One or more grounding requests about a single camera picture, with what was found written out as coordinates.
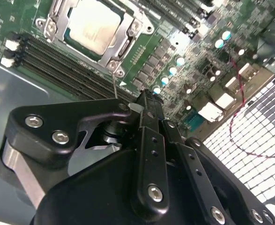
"metal pin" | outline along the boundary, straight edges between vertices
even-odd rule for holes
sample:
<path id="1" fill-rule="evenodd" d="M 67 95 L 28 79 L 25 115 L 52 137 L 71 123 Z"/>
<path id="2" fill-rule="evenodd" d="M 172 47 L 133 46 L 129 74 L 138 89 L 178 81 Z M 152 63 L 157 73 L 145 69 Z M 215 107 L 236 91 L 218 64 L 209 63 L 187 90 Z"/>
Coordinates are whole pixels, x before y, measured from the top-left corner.
<path id="1" fill-rule="evenodd" d="M 115 76 L 114 73 L 112 74 L 112 83 L 113 83 L 113 89 L 114 89 L 114 96 L 115 98 L 118 98 L 118 90 L 117 90 L 117 85 L 115 83 Z"/>

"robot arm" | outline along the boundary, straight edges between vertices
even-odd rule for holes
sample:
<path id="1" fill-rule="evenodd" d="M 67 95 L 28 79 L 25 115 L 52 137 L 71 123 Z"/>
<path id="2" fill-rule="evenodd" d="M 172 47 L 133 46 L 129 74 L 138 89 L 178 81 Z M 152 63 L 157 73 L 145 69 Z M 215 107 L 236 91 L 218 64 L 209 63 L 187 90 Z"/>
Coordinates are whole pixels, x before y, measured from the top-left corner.
<path id="1" fill-rule="evenodd" d="M 275 225 L 200 140 L 182 140 L 162 104 L 145 90 L 129 106 L 104 99 L 13 110 L 0 176 L 27 193 L 32 225 Z M 108 145 L 118 151 L 68 175 L 76 149 Z"/>

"white component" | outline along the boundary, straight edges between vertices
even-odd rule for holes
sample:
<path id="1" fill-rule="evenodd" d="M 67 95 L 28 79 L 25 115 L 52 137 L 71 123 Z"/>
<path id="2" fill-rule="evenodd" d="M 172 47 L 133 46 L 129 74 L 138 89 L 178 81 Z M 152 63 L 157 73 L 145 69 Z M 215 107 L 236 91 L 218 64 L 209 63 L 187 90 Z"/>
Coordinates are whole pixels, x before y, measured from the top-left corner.
<path id="1" fill-rule="evenodd" d="M 170 75 L 175 75 L 176 72 L 177 72 L 177 69 L 176 69 L 175 67 L 171 67 L 171 68 L 169 69 L 169 72 L 170 72 Z"/>
<path id="2" fill-rule="evenodd" d="M 161 89 L 160 88 L 154 88 L 153 91 L 154 91 L 155 94 L 160 94 Z"/>
<path id="3" fill-rule="evenodd" d="M 234 102 L 234 98 L 232 98 L 227 93 L 224 93 L 220 98 L 216 101 L 216 104 L 220 106 L 222 109 L 226 109 L 232 102 Z"/>
<path id="4" fill-rule="evenodd" d="M 70 37 L 98 55 L 113 45 L 121 18 L 103 3 L 81 0 L 70 15 Z"/>
<path id="5" fill-rule="evenodd" d="M 257 74 L 258 70 L 246 63 L 240 70 L 239 74 L 246 80 L 250 80 L 253 76 Z"/>
<path id="6" fill-rule="evenodd" d="M 201 34 L 202 36 L 205 36 L 209 31 L 209 27 L 207 27 L 206 25 L 204 24 L 201 24 L 198 28 L 198 32 L 199 34 Z"/>
<path id="7" fill-rule="evenodd" d="M 176 64 L 177 64 L 178 67 L 184 65 L 184 63 L 185 63 L 185 59 L 183 57 L 177 58 Z"/>
<path id="8" fill-rule="evenodd" d="M 16 41 L 6 40 L 5 42 L 5 47 L 11 51 L 16 51 L 19 46 L 20 43 Z"/>
<path id="9" fill-rule="evenodd" d="M 169 81 L 170 80 L 167 77 L 164 77 L 164 78 L 161 79 L 161 82 L 162 82 L 163 85 L 167 85 L 169 83 Z"/>
<path id="10" fill-rule="evenodd" d="M 211 102 L 208 102 L 198 113 L 209 122 L 215 122 L 223 115 L 222 110 Z"/>
<path id="11" fill-rule="evenodd" d="M 228 88 L 231 84 L 234 83 L 234 81 L 236 81 L 236 77 L 231 78 L 231 80 L 229 80 L 228 83 L 226 83 L 225 87 Z"/>
<path id="12" fill-rule="evenodd" d="M 245 53 L 245 50 L 244 49 L 240 49 L 239 52 L 238 52 L 238 55 L 243 55 Z"/>
<path id="13" fill-rule="evenodd" d="M 214 46 L 215 46 L 216 48 L 221 48 L 221 47 L 223 47 L 223 40 L 222 40 L 222 39 L 218 39 L 218 40 L 215 42 Z"/>
<path id="14" fill-rule="evenodd" d="M 1 64 L 2 64 L 3 66 L 7 67 L 7 68 L 12 67 L 13 64 L 14 64 L 14 62 L 15 62 L 14 59 L 7 59 L 7 58 L 5 58 L 5 57 L 3 57 L 3 58 L 1 59 Z"/>
<path id="15" fill-rule="evenodd" d="M 222 39 L 223 40 L 228 40 L 231 37 L 231 32 L 226 30 L 223 34 L 222 34 Z"/>

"capacitor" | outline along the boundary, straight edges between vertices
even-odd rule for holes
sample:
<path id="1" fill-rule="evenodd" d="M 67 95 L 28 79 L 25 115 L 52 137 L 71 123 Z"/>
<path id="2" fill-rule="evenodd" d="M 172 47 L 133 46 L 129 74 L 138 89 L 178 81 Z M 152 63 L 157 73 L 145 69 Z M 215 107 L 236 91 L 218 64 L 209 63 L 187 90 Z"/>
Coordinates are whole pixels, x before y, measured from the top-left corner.
<path id="1" fill-rule="evenodd" d="M 188 100 L 184 100 L 184 106 L 186 108 L 186 110 L 191 110 L 192 105 L 189 103 Z"/>
<path id="2" fill-rule="evenodd" d="M 155 94 L 160 94 L 160 92 L 161 92 L 160 87 L 159 87 L 159 86 L 155 86 L 155 87 L 153 88 L 153 92 L 154 92 Z"/>
<path id="3" fill-rule="evenodd" d="M 186 94 L 190 94 L 192 92 L 191 87 L 187 83 L 183 85 L 183 89 L 185 90 Z"/>
<path id="4" fill-rule="evenodd" d="M 235 46 L 233 48 L 233 51 L 236 52 L 238 55 L 243 55 L 245 53 L 245 49 L 243 49 L 239 46 Z"/>
<path id="5" fill-rule="evenodd" d="M 212 66 L 211 68 L 212 73 L 214 73 L 216 76 L 219 76 L 221 74 L 221 70 L 217 68 L 216 66 Z"/>
<path id="6" fill-rule="evenodd" d="M 223 39 L 224 41 L 229 40 L 230 37 L 231 37 L 231 32 L 228 31 L 228 30 L 226 30 L 226 31 L 222 34 L 222 39 Z"/>
<path id="7" fill-rule="evenodd" d="M 169 78 L 167 77 L 167 76 L 163 76 L 162 78 L 161 78 L 161 83 L 163 84 L 163 85 L 167 85 L 168 83 L 169 83 Z"/>
<path id="8" fill-rule="evenodd" d="M 178 67 L 184 65 L 184 63 L 185 63 L 185 59 L 183 57 L 178 57 L 176 59 L 176 64 L 177 64 Z"/>
<path id="9" fill-rule="evenodd" d="M 207 72 L 207 77 L 209 78 L 209 80 L 211 82 L 215 81 L 216 80 L 216 77 L 214 76 L 213 73 L 211 73 L 210 71 Z"/>
<path id="10" fill-rule="evenodd" d="M 223 47 L 223 40 L 222 40 L 222 39 L 218 39 L 218 40 L 215 42 L 214 46 L 215 46 L 216 48 L 221 48 L 221 47 Z"/>
<path id="11" fill-rule="evenodd" d="M 171 67 L 170 69 L 169 69 L 169 72 L 170 72 L 170 75 L 175 75 L 176 74 L 176 72 L 177 72 L 177 69 L 175 68 L 175 67 Z"/>

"screw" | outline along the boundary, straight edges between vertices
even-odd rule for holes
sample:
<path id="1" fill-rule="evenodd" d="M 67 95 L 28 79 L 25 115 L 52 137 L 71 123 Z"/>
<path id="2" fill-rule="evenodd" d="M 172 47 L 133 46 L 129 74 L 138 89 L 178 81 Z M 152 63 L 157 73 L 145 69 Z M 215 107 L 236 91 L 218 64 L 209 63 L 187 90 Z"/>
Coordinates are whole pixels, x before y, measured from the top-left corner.
<path id="1" fill-rule="evenodd" d="M 137 21 L 134 21 L 131 25 L 131 30 L 133 32 L 138 32 L 140 30 L 140 24 Z"/>
<path id="2" fill-rule="evenodd" d="M 56 131 L 52 134 L 52 139 L 58 144 L 66 144 L 70 140 L 68 135 L 63 131 Z"/>
<path id="3" fill-rule="evenodd" d="M 56 24 L 54 22 L 49 22 L 48 30 L 52 33 L 56 30 Z"/>
<path id="4" fill-rule="evenodd" d="M 43 125 L 43 120 L 37 116 L 28 116 L 25 119 L 25 123 L 27 126 L 31 128 L 39 128 Z"/>
<path id="5" fill-rule="evenodd" d="M 216 221 L 219 223 L 219 224 L 225 224 L 226 220 L 225 220 L 225 217 L 223 216 L 222 212 L 217 208 L 217 207 L 212 207 L 211 208 L 211 213 L 212 213 L 212 216 L 214 217 L 214 219 L 216 219 Z"/>
<path id="6" fill-rule="evenodd" d="M 266 211 L 263 211 L 263 215 L 265 216 L 265 218 L 271 223 L 274 223 L 274 220 L 270 217 L 270 215 L 268 215 L 268 213 Z"/>
<path id="7" fill-rule="evenodd" d="M 124 75 L 124 72 L 121 71 L 121 70 L 119 70 L 119 71 L 117 72 L 117 74 L 118 74 L 118 76 L 122 77 L 122 76 Z"/>
<path id="8" fill-rule="evenodd" d="M 148 188 L 148 194 L 151 197 L 151 199 L 153 199 L 155 202 L 162 201 L 163 194 L 158 187 L 150 185 Z"/>
<path id="9" fill-rule="evenodd" d="M 108 64 L 110 69 L 115 69 L 117 67 L 117 63 L 114 60 L 111 60 Z"/>
<path id="10" fill-rule="evenodd" d="M 43 22 L 39 19 L 36 20 L 36 24 L 38 27 L 42 27 L 43 26 Z"/>
<path id="11" fill-rule="evenodd" d="M 170 122 L 170 121 L 168 121 L 167 124 L 168 124 L 171 128 L 174 128 L 174 127 L 175 127 L 175 125 L 174 125 L 172 122 Z"/>
<path id="12" fill-rule="evenodd" d="M 195 140 L 195 139 L 194 139 L 193 142 L 195 143 L 196 146 L 198 146 L 198 147 L 201 146 L 201 144 L 200 144 L 200 142 L 199 142 L 198 140 Z"/>
<path id="13" fill-rule="evenodd" d="M 261 224 L 263 223 L 262 217 L 256 210 L 252 210 L 252 215 L 259 223 L 261 223 Z"/>
<path id="14" fill-rule="evenodd" d="M 127 111 L 127 106 L 125 106 L 123 103 L 119 104 L 119 108 L 122 109 L 122 110 Z"/>

